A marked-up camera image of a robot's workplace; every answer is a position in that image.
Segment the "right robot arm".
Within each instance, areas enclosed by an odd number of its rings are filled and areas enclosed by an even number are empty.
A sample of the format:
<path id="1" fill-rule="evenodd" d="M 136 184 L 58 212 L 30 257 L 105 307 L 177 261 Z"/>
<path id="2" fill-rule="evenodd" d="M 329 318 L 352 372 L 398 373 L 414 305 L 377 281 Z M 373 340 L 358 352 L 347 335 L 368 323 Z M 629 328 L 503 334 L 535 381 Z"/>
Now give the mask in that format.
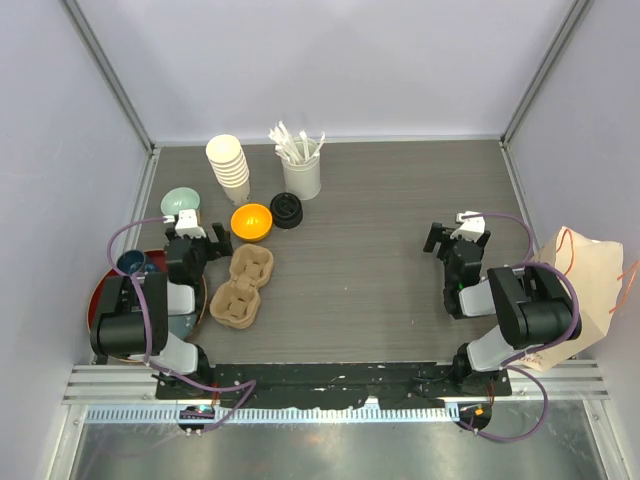
<path id="1" fill-rule="evenodd" d="M 461 214 L 454 228 L 431 224 L 423 251 L 443 264 L 445 310 L 455 319 L 494 315 L 497 326 L 461 345 L 441 376 L 417 378 L 421 395 L 427 384 L 443 381 L 475 394 L 513 362 L 581 335 L 577 292 L 556 268 L 526 261 L 481 275 L 490 236 L 478 213 Z"/>

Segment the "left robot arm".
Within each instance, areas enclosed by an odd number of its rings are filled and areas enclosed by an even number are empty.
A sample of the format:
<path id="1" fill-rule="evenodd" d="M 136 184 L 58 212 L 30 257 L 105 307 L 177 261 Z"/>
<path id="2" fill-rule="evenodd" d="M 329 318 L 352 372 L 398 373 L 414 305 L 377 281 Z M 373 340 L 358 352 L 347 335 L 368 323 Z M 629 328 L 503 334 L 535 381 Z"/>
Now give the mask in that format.
<path id="1" fill-rule="evenodd" d="M 113 274 L 97 290 L 90 344 L 101 359 L 147 363 L 161 380 L 176 378 L 187 396 L 200 399 L 216 389 L 212 368 L 201 347 L 170 331 L 170 319 L 184 319 L 190 327 L 199 322 L 207 299 L 204 269 L 232 255 L 231 236 L 220 223 L 212 225 L 212 241 L 200 226 L 180 227 L 174 216 L 163 221 L 168 243 L 158 264 L 140 250 L 109 260 Z"/>

